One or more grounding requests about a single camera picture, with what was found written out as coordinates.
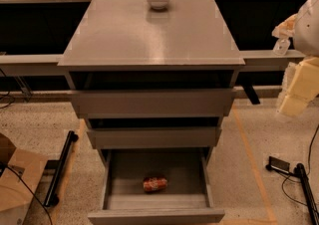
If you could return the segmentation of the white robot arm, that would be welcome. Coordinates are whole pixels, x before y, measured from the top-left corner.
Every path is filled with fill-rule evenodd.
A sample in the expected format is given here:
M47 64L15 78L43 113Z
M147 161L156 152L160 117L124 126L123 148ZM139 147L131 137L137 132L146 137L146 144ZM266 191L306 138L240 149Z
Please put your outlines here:
M278 113L295 117L319 95L319 0L307 0L273 29L272 36L277 38L277 55L282 40L291 38L294 49L305 56L298 64L288 64L277 101Z

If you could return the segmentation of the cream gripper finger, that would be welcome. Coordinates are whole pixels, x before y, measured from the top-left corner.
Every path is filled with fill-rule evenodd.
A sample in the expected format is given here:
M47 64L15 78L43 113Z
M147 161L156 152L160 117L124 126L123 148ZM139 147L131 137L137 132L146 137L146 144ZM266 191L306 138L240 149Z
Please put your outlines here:
M271 35L276 38L293 37L296 14L291 15L286 20L277 25Z
M300 63L289 63L284 72L278 112L298 116L319 95L319 58L306 57Z

